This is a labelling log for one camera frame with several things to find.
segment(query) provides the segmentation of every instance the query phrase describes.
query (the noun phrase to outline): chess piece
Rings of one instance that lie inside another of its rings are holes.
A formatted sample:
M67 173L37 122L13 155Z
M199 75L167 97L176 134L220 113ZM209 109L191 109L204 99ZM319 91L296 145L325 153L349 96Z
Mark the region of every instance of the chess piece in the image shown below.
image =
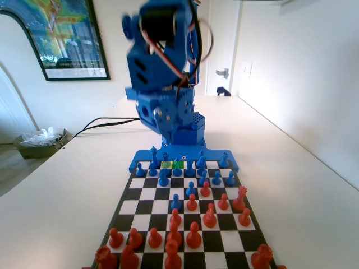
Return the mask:
M119 248L123 242L123 234L119 233L116 228L111 228L109 245L112 248Z
M150 238L148 239L148 245L152 248L158 248L162 242L162 236L157 232L156 228L150 230Z

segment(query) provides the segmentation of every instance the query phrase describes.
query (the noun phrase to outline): blue chess piece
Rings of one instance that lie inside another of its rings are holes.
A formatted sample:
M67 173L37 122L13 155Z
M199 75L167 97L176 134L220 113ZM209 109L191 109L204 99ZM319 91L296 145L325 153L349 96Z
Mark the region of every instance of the blue chess piece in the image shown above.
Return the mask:
M221 159L221 161L219 162L219 166L220 166L221 168L228 168L228 167L229 167L228 158L229 158L228 153L226 153L226 152L223 153L222 159Z
M225 180L227 185L233 186L236 181L234 180L234 173L232 171L229 172L229 177Z
M219 176L220 176L219 171L216 171L215 174L214 174L214 178L212 179L212 184L213 185L216 185L216 186L220 185L221 179L219 178Z
M188 186L189 186L189 188L186 190L187 196L190 196L191 194L196 195L196 189L194 189L193 181L190 181L190 183L188 184Z
M181 208L182 208L182 203L181 203L181 201L179 200L178 194L175 194L175 195L173 196L173 201L172 201L172 203L171 203L171 208L172 208L172 210L174 210L175 208L176 208L178 211L181 210Z
M157 154L157 149L154 147L154 146L152 146L152 148L151 148L151 154L152 154L152 163L154 164L154 169L159 169L160 168L160 166L161 166L161 164L159 163L159 161L157 160L157 156L156 156L156 154Z
M172 171L173 175L180 177L182 175L182 169L178 168L179 163L178 163L178 159L176 158L174 160L174 169Z
M162 169L159 173L158 184L162 187L166 187L169 183L169 179L166 177L166 172Z
M157 175L157 170L156 170L155 165L153 163L150 163L150 171L148 172L148 174L151 177L154 177L155 175Z
M193 177L196 174L196 170L193 169L193 160L189 160L187 162L187 169L185 170L185 174L188 177Z
M138 177L143 177L146 174L146 171L144 169L142 169L142 164L138 163L137 164L137 171L136 171L136 175Z
M203 184L207 181L206 177L207 177L207 171L203 171L202 177L200 178L200 182L199 182L201 186L203 186Z

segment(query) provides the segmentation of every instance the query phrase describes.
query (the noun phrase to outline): black square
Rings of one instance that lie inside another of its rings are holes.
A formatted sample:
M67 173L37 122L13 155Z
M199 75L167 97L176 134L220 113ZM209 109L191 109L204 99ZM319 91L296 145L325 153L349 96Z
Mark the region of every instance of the black square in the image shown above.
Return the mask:
M227 261L228 269L249 269L246 254L244 252L226 252L225 260Z
M126 192L125 200L139 200L142 189L128 189Z
M144 253L141 269L162 268L163 254L164 253Z
M208 210L208 205L212 203L214 207L214 213L215 213L215 206L214 206L214 200L199 200L199 207L200 207L200 213L205 214Z
M151 214L153 201L143 200L139 201L137 205L136 214Z
M205 252L224 251L220 231L202 231L202 239Z
M183 178L171 178L171 188L184 188L185 183Z
M168 200L169 199L169 188L156 189L155 200Z
M155 189L157 187L158 178L146 178L144 183L145 189Z
M206 259L204 256L204 252L185 252L183 268L185 269L206 268Z
M198 223L199 230L202 231L201 215L200 214L185 214L184 223L183 223L185 231L190 231L191 230L191 224L194 221L196 223Z
M135 215L118 215L113 226L118 231L130 231L134 217Z
M150 218L150 225L148 230L151 230L153 227L157 229L157 231L166 231L167 224L167 214L153 214Z
M217 220L221 231L238 230L233 214L217 214Z
M245 251L258 251L260 245L266 244L258 231L239 231L239 234Z

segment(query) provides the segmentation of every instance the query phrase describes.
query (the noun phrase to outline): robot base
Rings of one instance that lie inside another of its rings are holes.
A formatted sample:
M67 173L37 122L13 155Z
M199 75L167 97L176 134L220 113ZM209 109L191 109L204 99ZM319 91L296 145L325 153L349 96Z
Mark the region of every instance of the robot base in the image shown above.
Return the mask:
M206 147L204 138L197 145L173 145L162 143L162 147L157 150L157 159L158 161L163 161L162 154L167 152L170 160L178 158L179 161L196 161L199 159L201 150L203 150L204 156L209 161L221 160L223 153L226 152L229 156L228 160L232 162L235 171L238 172L240 170L230 150L209 150ZM137 161L152 161L151 151L139 150L136 152L129 168L130 173L134 170Z

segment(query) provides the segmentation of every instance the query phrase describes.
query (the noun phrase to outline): white square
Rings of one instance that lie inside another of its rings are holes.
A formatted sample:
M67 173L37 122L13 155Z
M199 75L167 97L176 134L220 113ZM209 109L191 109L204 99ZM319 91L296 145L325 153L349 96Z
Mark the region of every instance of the white square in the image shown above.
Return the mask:
M229 172L232 171L232 169L219 169L220 176L225 180L229 177Z
M200 213L200 206L199 206L199 201L198 200L195 200L196 202L197 202L197 208L195 209L195 210L193 210L193 211L191 211L191 210L189 210L188 208L187 208L187 202L188 202L189 200L185 200L185 202L184 202L184 207L185 207L185 210L184 210L184 212L183 213L185 213L185 214L199 214Z
M150 232L148 232L147 237L146 237L146 245L145 245L144 252L148 252L148 253L158 253L158 252L162 253L162 252L164 252L164 243L165 243L165 240L166 240L166 232L165 231L159 231L158 233L162 237L161 245L159 245L158 248L150 247L150 245L148 244L148 240L151 237L151 234L150 234Z
M119 211L119 215L132 215L136 213L137 205L139 202L137 200L125 200Z
M220 231L224 252L244 252L238 231Z
M169 190L169 199L170 199L170 200L173 200L173 196L174 196L175 194L178 194L178 198L179 198L180 200L185 199L185 189L183 189L183 188L171 188L171 189Z
M209 194L207 197L205 197L205 196L203 196L203 195L201 194L201 190L202 190L202 189L203 189L203 188L198 188L198 198L199 198L200 200L213 200L213 194L212 194L211 188L209 188L210 194Z
M193 187L197 188L197 179L196 178L184 178L183 183L185 188L189 188L189 183L193 182Z
M231 205L229 204L229 200L227 200L227 202L228 202L227 210L220 209L218 206L218 201L219 200L214 200L215 212L217 212L218 214L231 214L233 212L231 209Z
M142 189L140 200L155 200L156 189Z
M205 252L206 269L227 268L224 252Z
M208 169L219 169L218 162L216 161L207 161Z
M189 233L190 231L185 231L185 234L183 236L183 241L185 242L185 252L204 252L202 231L198 231L198 233L201 235L202 241L200 246L196 249L190 248L190 246L187 244L187 236Z
M227 193L228 199L237 199L239 194L238 194L239 189L236 188L226 188L225 192Z
M215 218L217 219L217 222L216 222L216 224L215 224L215 226L213 228L209 228L204 224L204 222L203 222L204 215L205 214L201 214L202 231L219 231L217 214L214 214Z
M167 214L168 200L154 200L152 207L152 214Z
M142 189L145 184L144 178L133 178L130 184L130 189Z
M131 228L136 228L137 231L148 231L150 218L151 214L135 215Z
M181 221L181 224L180 224L180 226L178 227L178 231L184 231L185 230L185 225L184 225L184 223L185 223L185 215L184 214L178 214L180 217L181 217L181 219L182 219L182 221ZM166 231L169 231L169 227L170 227L170 225L171 225L171 221L170 221L170 219L171 219L171 217L172 217L172 214L168 214L167 215L167 226L166 226Z
M238 220L240 215L241 214L233 214L234 220L236 221L238 231L255 231L256 228L254 227L254 224L253 224L251 216L249 216L249 218L251 219L251 224L248 227L245 227L245 226L242 226L240 224L240 221Z

